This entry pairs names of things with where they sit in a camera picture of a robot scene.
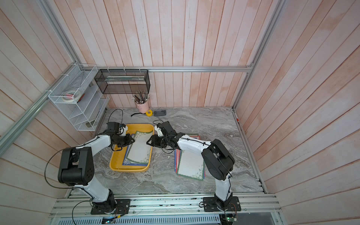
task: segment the gray marble surface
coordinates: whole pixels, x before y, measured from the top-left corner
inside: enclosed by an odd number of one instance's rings
[[[100,131],[106,129],[110,113],[106,112]],[[137,114],[136,108],[123,109],[123,123],[151,123],[161,119],[169,121],[177,132],[198,133],[201,140],[219,139],[235,158],[232,171],[233,192],[259,192],[256,177],[241,140],[231,108],[169,108],[166,116],[148,117]],[[110,121],[121,122],[121,111],[117,110]],[[174,172],[174,153],[165,154],[153,147],[150,168],[146,172],[124,173],[112,171],[109,167],[112,151],[105,148],[94,156],[95,177],[115,194],[137,193],[214,193],[215,179],[206,169],[203,181],[180,177]]]

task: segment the yellow tray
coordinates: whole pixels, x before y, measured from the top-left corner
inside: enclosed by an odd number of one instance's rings
[[[136,131],[139,132],[153,132],[154,134],[154,126],[151,124],[127,124],[128,130],[127,130],[127,134],[135,134]],[[115,146],[114,150],[118,150],[120,148],[117,147],[117,145]],[[153,147],[151,147],[150,149],[150,158],[149,158],[149,163],[147,166],[123,166],[122,162],[124,161],[125,158],[125,153],[126,153],[126,149],[127,147],[124,147],[121,151],[118,152],[113,152],[111,159],[110,159],[110,169],[112,169],[113,171],[119,171],[119,172],[145,172],[149,169],[149,165],[150,165],[150,160],[151,160],[151,153],[153,151]]]

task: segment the tape measure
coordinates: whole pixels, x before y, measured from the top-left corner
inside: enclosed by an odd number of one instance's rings
[[[147,116],[152,116],[153,115],[153,111],[151,109],[149,109],[148,111],[146,111],[146,115]]]

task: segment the wire shelf organizer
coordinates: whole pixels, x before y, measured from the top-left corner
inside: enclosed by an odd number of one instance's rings
[[[103,94],[148,94],[150,90],[146,69],[101,69],[95,81]]]
[[[95,131],[109,97],[97,85],[89,86],[97,74],[95,65],[76,64],[49,94],[50,100],[79,131]]]

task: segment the paper sheet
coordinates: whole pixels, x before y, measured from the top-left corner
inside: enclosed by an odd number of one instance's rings
[[[148,133],[137,131],[134,137],[135,142],[130,146],[126,159],[134,163],[148,164],[151,146],[146,142],[152,135],[152,131]]]
[[[204,159],[201,154],[181,151],[179,167],[177,169],[178,175],[203,180],[204,169]]]
[[[147,163],[143,163],[143,164],[141,164],[141,163],[134,163],[134,162],[129,161],[129,160],[126,159],[128,153],[129,153],[129,149],[131,148],[131,146],[132,146],[132,144],[130,144],[130,145],[126,148],[125,158],[124,158],[124,160],[123,160],[123,162],[122,162],[122,165],[123,165],[123,166],[147,166],[147,165],[148,165]]]

